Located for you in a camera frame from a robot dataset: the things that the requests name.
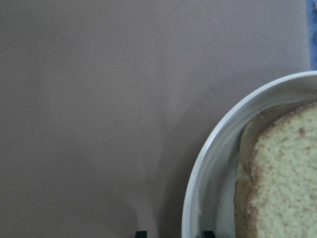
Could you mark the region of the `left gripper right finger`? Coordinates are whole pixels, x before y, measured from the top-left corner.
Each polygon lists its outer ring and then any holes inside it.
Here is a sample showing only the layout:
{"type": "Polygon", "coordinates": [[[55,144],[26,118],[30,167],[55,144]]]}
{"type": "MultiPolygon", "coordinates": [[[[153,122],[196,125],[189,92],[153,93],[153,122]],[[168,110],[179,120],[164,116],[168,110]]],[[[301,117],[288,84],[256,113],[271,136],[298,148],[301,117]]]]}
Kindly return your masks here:
{"type": "Polygon", "coordinates": [[[215,238],[213,231],[203,231],[203,238],[215,238]]]}

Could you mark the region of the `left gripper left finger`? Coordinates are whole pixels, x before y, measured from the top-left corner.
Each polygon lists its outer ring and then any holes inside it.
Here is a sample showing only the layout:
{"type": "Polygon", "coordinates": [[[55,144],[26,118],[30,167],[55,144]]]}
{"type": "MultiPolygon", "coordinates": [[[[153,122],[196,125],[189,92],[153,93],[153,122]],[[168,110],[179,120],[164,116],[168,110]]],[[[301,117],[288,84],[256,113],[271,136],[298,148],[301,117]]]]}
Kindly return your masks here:
{"type": "Polygon", "coordinates": [[[135,238],[147,238],[147,231],[137,231],[135,238]]]}

